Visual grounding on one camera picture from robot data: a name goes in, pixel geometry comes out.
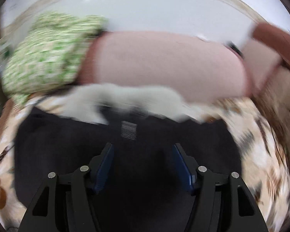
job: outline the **black fabric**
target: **black fabric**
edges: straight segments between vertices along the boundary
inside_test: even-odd
[[[33,108],[15,138],[15,190],[27,207],[49,172],[66,174],[89,163],[107,142],[115,156],[106,186],[91,198],[102,231],[184,231],[194,197],[181,190],[171,147],[213,172],[241,174],[238,148],[222,120],[198,124],[104,111],[109,125],[93,125]],[[137,138],[121,137],[121,121],[137,124]]]

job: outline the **metal screw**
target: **metal screw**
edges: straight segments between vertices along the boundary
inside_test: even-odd
[[[236,178],[236,179],[238,177],[240,177],[240,175],[237,172],[233,172],[231,175],[232,175],[233,178]]]
[[[88,166],[81,166],[81,168],[80,168],[80,170],[81,170],[82,172],[86,172],[88,169],[89,169]]]
[[[49,173],[48,174],[48,178],[54,178],[56,176],[56,173],[54,173],[54,172],[51,172],[51,173]]]
[[[206,172],[207,171],[207,168],[205,166],[199,166],[199,171],[200,172]]]

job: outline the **blue gripper pad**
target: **blue gripper pad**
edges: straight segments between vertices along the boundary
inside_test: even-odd
[[[98,192],[104,188],[105,182],[107,180],[108,172],[113,163],[113,159],[114,159],[114,146],[110,145],[97,171],[96,183],[93,188],[94,191]]]
[[[197,180],[197,162],[193,157],[187,156],[180,144],[172,147],[175,168],[184,190],[191,194],[194,192],[194,183]]]

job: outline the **green patterned fabric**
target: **green patterned fabric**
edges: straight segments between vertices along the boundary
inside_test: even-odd
[[[22,105],[31,93],[73,82],[89,40],[105,22],[99,16],[40,15],[7,64],[2,77],[4,91]]]

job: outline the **pink fabric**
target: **pink fabric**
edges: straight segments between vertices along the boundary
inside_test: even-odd
[[[245,68],[245,72],[247,75],[247,90],[246,90],[246,95],[252,95],[252,90],[253,90],[253,78],[252,78],[252,74],[250,72],[250,70],[248,69],[247,64],[245,64],[245,61],[243,60],[243,58],[231,47],[227,47],[234,55],[237,56],[237,58],[241,61],[243,67]]]
[[[115,32],[96,51],[98,83],[165,85],[188,102],[250,96],[240,59],[218,43],[164,32]]]
[[[282,58],[275,50],[253,39],[248,40],[242,53],[246,69],[252,77],[253,94],[257,95],[281,64]]]

